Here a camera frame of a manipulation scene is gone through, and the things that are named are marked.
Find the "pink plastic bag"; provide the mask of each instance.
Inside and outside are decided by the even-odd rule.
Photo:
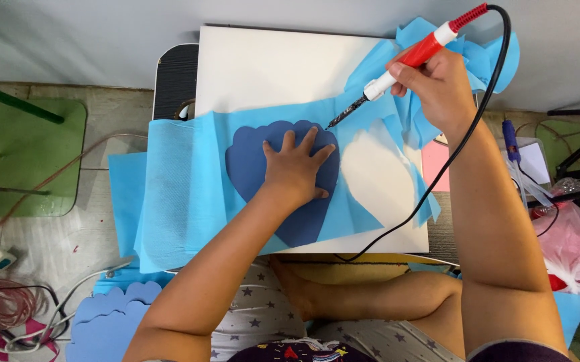
[[[553,219],[554,215],[547,215],[534,220],[536,234],[547,229]],[[580,295],[580,208],[573,202],[561,204],[558,219],[538,242],[547,273],[567,284],[560,292]]]

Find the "red soldering iron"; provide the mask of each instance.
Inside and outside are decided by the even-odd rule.
[[[479,16],[487,13],[487,4],[476,6],[471,11],[463,14],[455,20],[447,21],[434,32],[428,34],[419,43],[417,43],[408,53],[399,58],[398,62],[416,68],[429,60],[435,53],[457,37],[457,32],[469,22],[477,19]],[[384,92],[393,86],[397,81],[386,71],[381,77],[371,80],[364,87],[364,94],[357,101],[354,101],[340,115],[335,117],[328,127],[334,127],[344,118],[348,117],[352,111],[356,110],[366,101],[374,101],[381,97]]]

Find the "person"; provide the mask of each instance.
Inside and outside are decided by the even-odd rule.
[[[391,94],[415,92],[453,152],[476,114],[462,55],[442,49],[421,69],[399,56],[386,65]],[[568,361],[534,229],[483,121],[450,167],[462,281],[322,285],[257,258],[294,210],[328,196],[315,178],[334,145],[310,157],[316,133],[295,147],[289,131],[280,152],[263,143],[265,182],[156,298],[124,362]],[[328,323],[308,337],[312,319]]]

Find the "white cutting board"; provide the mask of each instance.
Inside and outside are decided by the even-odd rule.
[[[343,93],[350,73],[379,39],[260,29],[200,28],[196,114],[318,101]],[[421,152],[405,149],[421,172]],[[412,197],[405,202],[414,206]],[[282,252],[358,252],[386,229]],[[428,252],[426,224],[404,225],[368,252]]]

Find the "star-print pants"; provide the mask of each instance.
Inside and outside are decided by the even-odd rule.
[[[306,336],[299,311],[281,290],[269,257],[260,256],[212,333],[211,362],[227,361],[240,350],[261,343]],[[345,342],[378,362],[462,361],[407,321],[336,322],[321,327],[310,337]]]

